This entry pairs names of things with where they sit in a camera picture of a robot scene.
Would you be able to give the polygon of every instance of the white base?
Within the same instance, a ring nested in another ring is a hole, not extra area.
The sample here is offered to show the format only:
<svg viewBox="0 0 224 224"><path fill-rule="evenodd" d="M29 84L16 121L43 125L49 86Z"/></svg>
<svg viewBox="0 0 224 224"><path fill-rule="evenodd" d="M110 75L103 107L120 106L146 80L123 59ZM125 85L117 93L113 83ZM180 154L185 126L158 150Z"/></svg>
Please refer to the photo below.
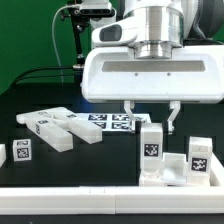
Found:
<svg viewBox="0 0 224 224"><path fill-rule="evenodd" d="M206 173L193 172L191 169L189 169L189 164L186 161L185 154L163 153L163 160L161 161L151 160L149 162L151 162L151 169L144 169L144 167L143 169L141 169L139 185L142 187L210 186L210 181L209 181L210 168L209 168L209 173L208 171Z"/></svg>
<svg viewBox="0 0 224 224"><path fill-rule="evenodd" d="M1 188L0 214L224 213L224 169L211 187Z"/></svg>
<svg viewBox="0 0 224 224"><path fill-rule="evenodd" d="M134 59L134 55L128 47L91 51L83 73L83 96L96 103L217 103L224 97L223 46L174 48L169 60L140 60Z"/></svg>

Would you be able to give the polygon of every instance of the black table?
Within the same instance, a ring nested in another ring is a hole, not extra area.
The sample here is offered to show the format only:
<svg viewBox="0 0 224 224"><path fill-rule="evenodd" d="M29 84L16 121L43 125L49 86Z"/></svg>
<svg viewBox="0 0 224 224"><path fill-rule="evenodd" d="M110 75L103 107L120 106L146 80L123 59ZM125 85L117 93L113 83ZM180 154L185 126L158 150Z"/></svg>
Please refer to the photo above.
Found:
<svg viewBox="0 0 224 224"><path fill-rule="evenodd" d="M124 113L123 104L90 104L76 84L19 84L0 96L0 144L6 144L7 161L0 169L0 187L137 186L138 134L103 134L103 142L89 145L78 137L74 149L58 153L16 122L16 115L54 107L75 113ZM136 104L134 113L148 113L153 122L169 116L168 104ZM211 137L214 152L224 161L224 105L182 105L175 132L164 136L164 151L187 153L190 136ZM32 140L32 161L13 161L15 139ZM115 216L0 216L0 223L223 223L223 215L115 215Z"/></svg>

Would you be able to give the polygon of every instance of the white cube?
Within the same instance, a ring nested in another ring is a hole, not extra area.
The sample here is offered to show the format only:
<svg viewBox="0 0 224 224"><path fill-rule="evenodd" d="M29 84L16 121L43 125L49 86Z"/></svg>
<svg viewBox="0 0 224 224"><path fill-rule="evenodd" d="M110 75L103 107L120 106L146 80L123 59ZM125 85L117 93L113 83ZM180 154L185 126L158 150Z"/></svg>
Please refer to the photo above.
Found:
<svg viewBox="0 0 224 224"><path fill-rule="evenodd" d="M5 145L0 144L0 167L6 160L6 152L5 152Z"/></svg>
<svg viewBox="0 0 224 224"><path fill-rule="evenodd" d="M20 139L13 141L13 157L14 161L26 161L31 160L31 140Z"/></svg>
<svg viewBox="0 0 224 224"><path fill-rule="evenodd" d="M210 174L212 139L190 137L188 172L191 175Z"/></svg>

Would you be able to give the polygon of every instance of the white rectangular block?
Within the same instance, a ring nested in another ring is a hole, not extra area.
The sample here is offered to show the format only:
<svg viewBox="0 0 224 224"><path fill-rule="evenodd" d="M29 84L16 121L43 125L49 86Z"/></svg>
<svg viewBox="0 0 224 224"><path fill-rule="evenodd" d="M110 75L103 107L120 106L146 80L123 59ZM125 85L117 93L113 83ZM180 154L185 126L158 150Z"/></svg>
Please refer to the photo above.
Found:
<svg viewBox="0 0 224 224"><path fill-rule="evenodd" d="M27 127L46 141L58 152L73 149L73 138L66 130L49 118L33 117L27 119Z"/></svg>
<svg viewBox="0 0 224 224"><path fill-rule="evenodd" d="M32 159L31 140L20 139L13 141L14 161L26 161Z"/></svg>
<svg viewBox="0 0 224 224"><path fill-rule="evenodd" d="M72 120L69 123L70 130L89 144L102 141L102 128L96 124L84 120Z"/></svg>
<svg viewBox="0 0 224 224"><path fill-rule="evenodd" d="M212 139L191 137L188 155L187 182L209 186Z"/></svg>
<svg viewBox="0 0 224 224"><path fill-rule="evenodd" d="M115 214L115 188L80 187L78 214Z"/></svg>
<svg viewBox="0 0 224 224"><path fill-rule="evenodd" d="M163 158L165 162L165 167L178 168L184 170L187 159L186 154L178 153L163 153Z"/></svg>
<svg viewBox="0 0 224 224"><path fill-rule="evenodd" d="M0 144L0 167L3 165L5 160L6 160L5 145Z"/></svg>
<svg viewBox="0 0 224 224"><path fill-rule="evenodd" d="M162 145L162 124L143 123L141 128L141 169L157 169L157 163L161 167L159 161L163 160Z"/></svg>

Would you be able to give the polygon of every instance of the cable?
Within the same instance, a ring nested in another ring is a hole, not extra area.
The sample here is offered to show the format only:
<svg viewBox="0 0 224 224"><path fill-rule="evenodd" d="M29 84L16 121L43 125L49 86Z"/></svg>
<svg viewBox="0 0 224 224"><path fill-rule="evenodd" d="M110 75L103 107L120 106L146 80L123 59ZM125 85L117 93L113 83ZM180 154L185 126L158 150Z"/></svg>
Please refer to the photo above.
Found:
<svg viewBox="0 0 224 224"><path fill-rule="evenodd" d="M42 75L42 76L29 76L29 77L23 77L17 80L17 82L20 82L22 80L26 80L26 79L39 79L39 78L55 78L55 77L71 77L71 76L76 76L76 74L66 74L66 75Z"/></svg>
<svg viewBox="0 0 224 224"><path fill-rule="evenodd" d="M23 78L24 76L31 74L33 72L38 72L38 71L52 71L52 70L74 70L73 66L59 66L59 67L39 67L39 68L33 68L30 70L27 70L23 73L21 73L19 76L16 77L16 79L11 83L10 87L14 87L16 85L16 83Z"/></svg>
<svg viewBox="0 0 224 224"><path fill-rule="evenodd" d="M58 14L64 10L64 9L69 9L69 8L78 8L79 7L79 4L76 4L76 5L66 5L64 7L61 7L60 9L58 9L58 11L55 13L54 15L54 18L53 18L53 21L52 21L52 27L51 27L51 34L52 34L52 41L53 41L53 45L54 45L54 52L55 52L55 55L56 55L56 58L57 58L57 62L58 62L58 65L59 66L62 66L61 64L61 59L60 59L60 56L59 56L59 53L58 53L58 48L57 48L57 44L56 44L56 40L55 40L55 23L56 23L56 19L57 19L57 16Z"/></svg>

